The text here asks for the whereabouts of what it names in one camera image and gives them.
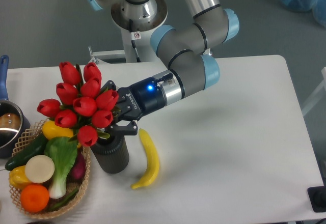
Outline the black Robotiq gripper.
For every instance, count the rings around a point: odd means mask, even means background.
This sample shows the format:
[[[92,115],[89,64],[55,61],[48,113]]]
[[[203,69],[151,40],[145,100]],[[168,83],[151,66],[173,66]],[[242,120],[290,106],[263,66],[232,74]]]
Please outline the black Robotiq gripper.
[[[112,80],[108,80],[101,87],[100,93],[108,90],[116,90],[116,85]],[[167,105],[163,89],[158,85],[157,80],[141,80],[128,87],[120,87],[117,92],[119,98],[116,106],[120,111],[116,121],[130,122],[127,125],[109,126],[110,135],[137,135],[138,126],[135,121]]]

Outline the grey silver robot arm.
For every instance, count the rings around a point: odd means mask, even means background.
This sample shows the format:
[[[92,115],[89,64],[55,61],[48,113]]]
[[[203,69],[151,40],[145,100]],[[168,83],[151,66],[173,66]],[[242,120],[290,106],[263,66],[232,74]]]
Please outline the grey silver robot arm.
[[[121,30],[123,49],[92,52],[91,61],[124,59],[128,63],[161,61],[166,70],[119,88],[118,110],[105,131],[135,135],[143,116],[207,89],[220,70],[210,49],[235,37],[239,20],[219,0],[185,0],[193,24],[183,31],[166,25],[164,0],[88,0],[94,10],[110,8]]]

